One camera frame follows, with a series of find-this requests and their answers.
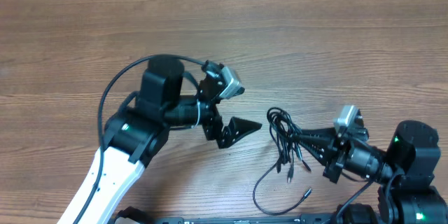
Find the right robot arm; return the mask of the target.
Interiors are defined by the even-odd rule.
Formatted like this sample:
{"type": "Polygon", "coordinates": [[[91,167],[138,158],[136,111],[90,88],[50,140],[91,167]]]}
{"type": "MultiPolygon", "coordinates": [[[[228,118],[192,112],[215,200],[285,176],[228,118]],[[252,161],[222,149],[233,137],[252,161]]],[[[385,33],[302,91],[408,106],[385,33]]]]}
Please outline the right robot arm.
{"type": "Polygon", "coordinates": [[[398,124],[387,150],[368,144],[368,130],[357,115],[332,128],[305,129],[294,137],[336,183],[348,171],[379,184],[378,209],[354,200],[361,188],[338,206],[329,223],[446,223],[447,203],[431,183],[441,156],[438,132],[424,122],[398,124]]]}

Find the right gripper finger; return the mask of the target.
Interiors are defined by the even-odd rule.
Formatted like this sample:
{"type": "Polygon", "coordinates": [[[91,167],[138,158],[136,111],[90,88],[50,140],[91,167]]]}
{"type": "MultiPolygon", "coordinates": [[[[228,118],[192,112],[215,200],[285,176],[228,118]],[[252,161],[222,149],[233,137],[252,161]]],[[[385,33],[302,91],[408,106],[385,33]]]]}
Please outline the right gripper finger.
{"type": "Polygon", "coordinates": [[[301,139],[298,143],[324,167],[333,158],[333,143],[327,139],[301,139]]]}
{"type": "Polygon", "coordinates": [[[309,141],[314,144],[330,144],[336,138],[336,130],[334,127],[303,129],[298,138],[301,141],[309,141]]]}

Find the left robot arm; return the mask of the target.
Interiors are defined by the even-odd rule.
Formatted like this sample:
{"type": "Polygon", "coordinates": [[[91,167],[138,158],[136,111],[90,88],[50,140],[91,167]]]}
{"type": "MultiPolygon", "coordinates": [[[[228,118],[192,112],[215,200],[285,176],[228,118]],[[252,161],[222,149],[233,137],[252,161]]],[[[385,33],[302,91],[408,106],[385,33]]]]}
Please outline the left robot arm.
{"type": "Polygon", "coordinates": [[[140,179],[172,131],[201,127],[207,140],[229,148],[258,131],[259,122],[232,117],[228,125],[218,112],[224,99],[242,95],[236,71],[212,61],[181,55],[146,56],[118,72],[106,86],[97,111],[99,147],[60,223],[107,223],[127,191],[140,179]],[[141,86],[103,120],[106,97],[131,68],[146,63],[141,86]]]}

